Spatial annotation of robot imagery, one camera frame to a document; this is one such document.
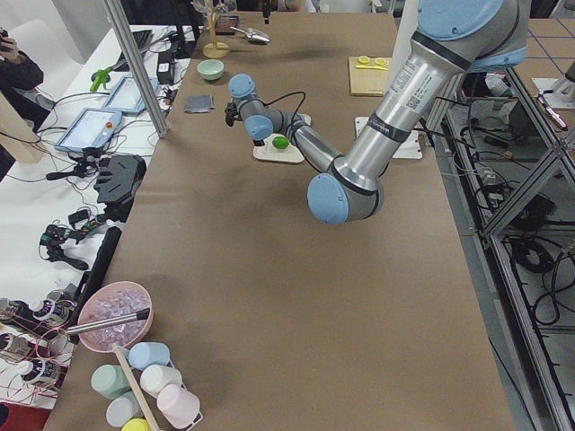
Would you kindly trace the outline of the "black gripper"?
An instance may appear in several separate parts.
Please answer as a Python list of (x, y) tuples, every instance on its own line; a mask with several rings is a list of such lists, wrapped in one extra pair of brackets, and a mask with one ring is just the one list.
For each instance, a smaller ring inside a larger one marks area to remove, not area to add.
[(225, 122), (231, 128), (235, 122), (240, 121), (241, 116), (238, 112), (237, 105), (230, 101), (225, 108)]

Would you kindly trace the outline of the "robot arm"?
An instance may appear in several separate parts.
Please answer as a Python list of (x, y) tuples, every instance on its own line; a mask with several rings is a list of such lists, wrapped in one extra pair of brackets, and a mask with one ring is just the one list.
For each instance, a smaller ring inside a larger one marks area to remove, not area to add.
[(340, 153), (292, 111), (269, 108), (247, 74), (228, 85), (226, 123), (241, 121), (259, 142), (285, 136), (319, 172), (310, 181), (307, 203), (325, 224), (369, 218), (383, 205), (379, 180), (394, 154), (439, 92), (455, 75), (511, 67), (526, 55), (531, 4), (528, 1), (421, 1), (411, 53), (347, 154)]

